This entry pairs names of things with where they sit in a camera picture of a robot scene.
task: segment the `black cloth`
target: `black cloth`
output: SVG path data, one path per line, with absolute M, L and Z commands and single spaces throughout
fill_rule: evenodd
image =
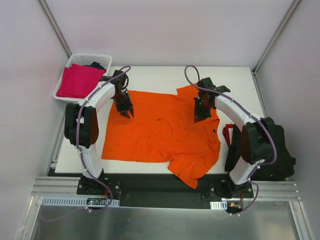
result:
M 100 65 L 100 63 L 94 61 L 93 63 L 91 63 L 91 65 L 85 65 L 87 67 L 92 67 L 95 69 L 102 69 L 102 70 L 106 70 L 103 66 Z
M 277 152 L 276 162 L 271 165 L 262 165 L 260 169 L 255 171 L 251 179 L 256 181 L 283 181 L 295 173 L 294 165 L 296 164 L 296 159 L 289 154 L 286 148 L 285 131 L 282 126 L 274 125 L 274 129 L 269 130 L 269 133 Z M 226 172 L 230 172 L 236 166 L 241 156 L 240 140 L 241 131 L 234 125 L 232 143 L 224 166 Z

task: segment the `orange t-shirt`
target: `orange t-shirt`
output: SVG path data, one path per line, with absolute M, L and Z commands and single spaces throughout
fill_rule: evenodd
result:
M 219 118 L 194 123 L 193 86 L 178 95 L 129 91 L 134 118 L 121 116 L 112 105 L 102 151 L 103 159 L 162 163 L 191 188 L 217 162 L 220 152 Z

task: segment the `cable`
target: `cable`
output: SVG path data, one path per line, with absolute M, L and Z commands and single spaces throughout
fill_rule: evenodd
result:
M 184 76 L 185 76 L 185 79 L 189 82 L 189 84 L 191 84 L 192 86 L 194 86 L 194 87 L 197 88 L 197 89 L 200 89 L 200 90 L 203 90 L 203 91 L 207 91 L 207 92 L 211 92 L 211 93 L 214 93 L 214 94 L 221 95 L 221 96 L 225 97 L 226 99 L 234 102 L 234 104 L 237 105 L 245 114 L 247 114 L 247 115 L 249 116 L 249 118 L 252 118 L 253 120 L 255 120 L 255 121 L 260 125 L 260 127 L 263 129 L 264 133 L 266 134 L 266 136 L 267 136 L 267 138 L 268 138 L 268 140 L 269 140 L 269 142 L 270 142 L 270 144 L 271 144 L 271 146 L 272 146 L 272 151 L 273 151 L 273 159 L 272 159 L 272 161 L 270 161 L 270 162 L 263 162 L 263 163 L 261 163 L 260 165 L 271 165 L 271 164 L 274 164 L 274 163 L 276 162 L 276 160 L 277 160 L 277 149 L 276 149 L 276 145 L 275 145 L 275 143 L 274 143 L 274 141 L 273 141 L 270 133 L 268 132 L 268 130 L 266 129 L 266 127 L 263 125 L 263 123 L 260 121 L 260 119 L 258 119 L 257 117 L 251 115 L 251 113 L 250 113 L 248 110 L 246 110 L 238 101 L 234 100 L 232 97 L 230 97 L 230 96 L 228 96 L 228 95 L 226 95 L 226 94 L 223 94 L 223 93 L 221 93 L 221 92 L 219 92 L 219 91 L 215 91 L 215 90 L 212 90 L 212 89 L 207 89 L 207 88 L 204 88 L 204 87 L 200 87 L 200 86 L 198 86 L 198 85 L 196 85 L 196 84 L 193 84 L 193 83 L 190 81 L 190 79 L 188 78 L 188 75 L 187 75 L 187 69 L 188 69 L 188 68 L 194 68 L 194 69 L 195 69 L 196 74 L 197 74 L 197 77 L 198 77 L 198 82 L 200 81 L 200 74 L 199 74 L 199 71 L 198 71 L 198 69 L 196 68 L 196 66 L 194 66 L 194 65 L 188 65 L 188 66 L 186 66 L 186 67 L 184 68 Z M 246 208 L 244 208 L 244 209 L 241 211 L 241 213 L 242 213 L 243 211 L 246 211 L 250 206 L 252 206 L 252 204 L 254 204 L 254 202 L 256 201 L 256 199 L 257 199 L 257 197 L 258 197 L 258 194 L 259 194 L 259 186 L 258 186 L 258 184 L 256 184 L 255 182 L 250 181 L 250 177 L 255 173 L 255 171 L 257 170 L 258 166 L 260 166 L 260 165 L 256 165 L 256 166 L 254 167 L 254 169 L 251 171 L 251 173 L 249 174 L 248 178 L 247 178 L 249 183 L 251 183 L 251 184 L 253 184 L 253 185 L 256 186 L 256 194 L 255 194 L 252 202 L 251 202 Z
M 108 196 L 108 190 L 106 189 L 105 194 L 100 198 L 100 202 L 103 200 L 106 200 L 107 196 Z
M 255 201 L 257 200 L 258 194 L 259 194 L 259 185 L 253 181 L 249 181 L 249 183 L 253 184 L 256 186 L 256 193 L 255 196 L 253 198 L 253 200 L 250 202 L 250 204 L 248 206 L 246 206 L 240 213 L 243 213 L 244 211 L 246 211 L 248 208 L 251 207 L 252 204 L 255 203 Z
M 81 159 L 81 162 L 82 162 L 82 166 L 83 168 L 85 169 L 85 171 L 88 173 L 88 175 L 94 179 L 97 183 L 101 184 L 102 186 L 104 186 L 104 188 L 110 193 L 110 201 L 108 204 L 106 204 L 104 207 L 100 208 L 100 209 L 97 209 L 97 210 L 93 210 L 91 209 L 92 212 L 101 212 L 103 211 L 105 208 L 107 208 L 113 201 L 114 199 L 114 196 L 110 190 L 110 188 L 105 185 L 102 181 L 100 181 L 99 179 L 97 179 L 95 176 L 93 176 L 93 174 L 88 170 L 87 168 L 87 165 L 85 163 L 85 160 L 84 160 L 84 154 L 82 152 L 82 149 L 81 147 L 79 147 L 79 134 L 80 134 L 80 120 L 81 120 L 81 114 L 82 114 L 82 111 L 84 110 L 84 107 L 86 106 L 86 104 L 90 101 L 90 99 L 96 94 L 98 93 L 105 85 L 107 85 L 108 83 L 110 83 L 111 81 L 115 80 L 115 79 L 118 79 L 119 77 L 121 77 L 122 75 L 126 74 L 127 72 L 130 71 L 131 69 L 131 66 L 124 66 L 120 69 L 120 71 L 122 71 L 123 69 L 125 68 L 128 68 L 127 70 L 123 71 L 122 73 L 118 74 L 117 76 L 114 76 L 112 78 L 110 78 L 108 81 L 106 81 L 105 83 L 103 83 L 101 85 L 100 88 L 96 89 L 93 93 L 91 93 L 87 100 L 84 101 L 84 103 L 82 104 L 82 106 L 80 107 L 79 109 L 79 113 L 78 113 L 78 118 L 77 118 L 77 123 L 76 123 L 76 134 L 75 134 L 75 147 L 79 150 L 80 152 L 80 159 Z
M 235 204 L 241 203 L 241 207 L 243 207 L 244 205 L 244 193 L 241 192 L 241 197 L 240 197 L 240 201 L 235 202 Z
M 100 209 L 90 209 L 89 212 L 100 212 L 100 211 L 103 211 L 105 208 L 107 208 L 107 207 L 112 203 L 112 201 L 113 201 L 113 199 L 114 199 L 114 196 L 113 196 L 110 188 L 109 188 L 107 185 L 105 185 L 102 181 L 100 181 L 99 179 L 97 179 L 95 176 L 93 176 L 92 173 L 91 173 L 91 172 L 88 170 L 88 168 L 87 168 L 87 165 L 86 165 L 85 160 L 84 160 L 84 155 L 83 155 L 83 153 L 82 153 L 82 149 L 79 147 L 79 132 L 80 132 L 80 119 L 81 119 L 81 114 L 82 114 L 82 111 L 83 111 L 85 105 L 86 105 L 87 103 L 89 103 L 90 99 L 91 99 L 96 93 L 98 93 L 98 92 L 102 89 L 102 87 L 104 87 L 105 85 L 107 85 L 107 84 L 110 83 L 111 81 L 113 81 L 113 80 L 121 77 L 122 75 L 126 74 L 127 72 L 129 72 L 130 69 L 131 69 L 131 66 L 124 66 L 124 67 L 122 67 L 120 70 L 123 70 L 123 69 L 125 69 L 125 68 L 128 68 L 128 69 L 127 69 L 126 71 L 118 74 L 117 76 L 114 76 L 114 77 L 110 78 L 108 81 L 106 81 L 105 83 L 103 83 L 100 88 L 97 88 L 94 92 L 92 92 L 92 93 L 87 97 L 87 100 L 84 101 L 84 103 L 83 103 L 82 106 L 80 107 L 80 110 L 79 110 L 79 113 L 78 113 L 77 123 L 76 123 L 75 146 L 76 146 L 76 148 L 80 151 L 80 159 L 81 159 L 82 166 L 83 166 L 83 168 L 85 169 L 85 171 L 89 174 L 89 176 L 90 176 L 92 179 L 94 179 L 96 182 L 98 182 L 99 184 L 101 184 L 101 185 L 105 188 L 106 194 L 107 194 L 108 192 L 110 193 L 110 201 L 109 201 L 108 204 L 106 204 L 104 207 L 102 207 L 102 208 L 100 208 Z M 56 217 L 56 218 L 53 218 L 53 219 L 45 219 L 45 218 L 42 216 L 42 211 L 43 211 L 43 206 L 42 206 L 42 207 L 40 208 L 40 210 L 39 210 L 38 216 L 39 216 L 39 218 L 40 218 L 42 221 L 47 222 L 47 223 L 52 223 L 52 222 L 58 221 L 58 220 L 60 220 L 60 219 L 63 219 L 63 218 L 65 218 L 66 216 L 69 216 L 70 214 L 72 214 L 72 213 L 74 213 L 74 212 L 76 212 L 76 211 L 78 211 L 78 210 L 81 210 L 81 209 L 88 209 L 88 207 L 78 207 L 78 208 L 75 208 L 75 209 L 73 209 L 72 211 L 70 211 L 70 212 L 68 212 L 68 213 L 66 213 L 66 214 L 64 214 L 64 215 L 62 215 L 62 216 L 59 216 L 59 217 Z M 40 225 L 39 225 L 38 228 L 39 228 L 39 233 L 38 233 L 38 237 L 37 237 L 37 238 L 39 239 L 39 238 L 40 238 L 40 234 L 41 234 Z

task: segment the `metal floor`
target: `metal floor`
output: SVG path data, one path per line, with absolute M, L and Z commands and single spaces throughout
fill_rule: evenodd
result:
M 74 207 L 43 206 L 53 219 Z M 89 213 L 81 209 L 61 220 L 37 220 L 33 240 L 297 240 L 288 202 L 256 202 L 238 217 L 202 209 L 110 207 Z

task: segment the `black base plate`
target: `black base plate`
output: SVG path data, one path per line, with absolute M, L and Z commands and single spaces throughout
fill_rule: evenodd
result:
M 59 174 L 51 169 L 48 176 L 80 177 L 81 174 Z M 220 202 L 221 197 L 212 189 L 227 179 L 227 174 L 207 174 L 198 179 L 198 186 L 193 189 L 184 184 L 173 174 L 104 174 L 103 182 L 112 191 L 114 199 L 120 200 L 122 207 L 210 209 L 210 202 Z M 78 187 L 78 194 L 103 196 L 103 191 L 85 192 Z M 234 193 L 234 198 L 252 198 L 253 191 L 245 189 Z
M 112 192 L 113 199 L 119 200 L 121 193 L 120 181 L 116 179 L 109 180 L 107 177 L 105 177 L 104 173 L 102 173 L 98 179 L 109 187 L 110 191 Z M 104 186 L 96 182 L 94 179 L 86 178 L 83 175 L 80 177 L 76 194 L 103 196 L 105 193 L 106 189 Z

